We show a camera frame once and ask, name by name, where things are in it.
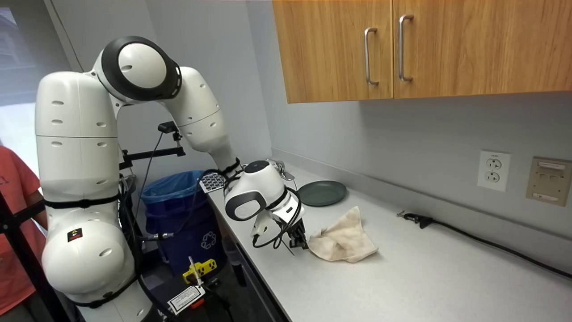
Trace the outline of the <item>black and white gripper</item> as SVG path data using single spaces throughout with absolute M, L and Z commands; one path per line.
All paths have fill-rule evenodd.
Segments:
M 276 205 L 257 214 L 251 229 L 251 243 L 280 245 L 285 238 L 287 248 L 307 248 L 301 209 L 303 205 L 298 193 L 287 187 Z

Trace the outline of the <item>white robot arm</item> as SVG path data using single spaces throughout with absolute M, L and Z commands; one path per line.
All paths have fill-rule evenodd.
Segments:
M 305 243 L 298 193 L 284 184 L 275 162 L 237 159 L 221 105 L 200 71 L 176 64 L 146 37 L 117 37 L 90 69 L 44 75 L 35 98 L 39 184 L 48 214 L 40 264 L 49 286 L 85 322 L 149 322 L 155 313 L 119 223 L 115 116 L 141 102 L 162 103 L 178 134 L 212 157 L 223 213 L 253 223 L 257 248 Z

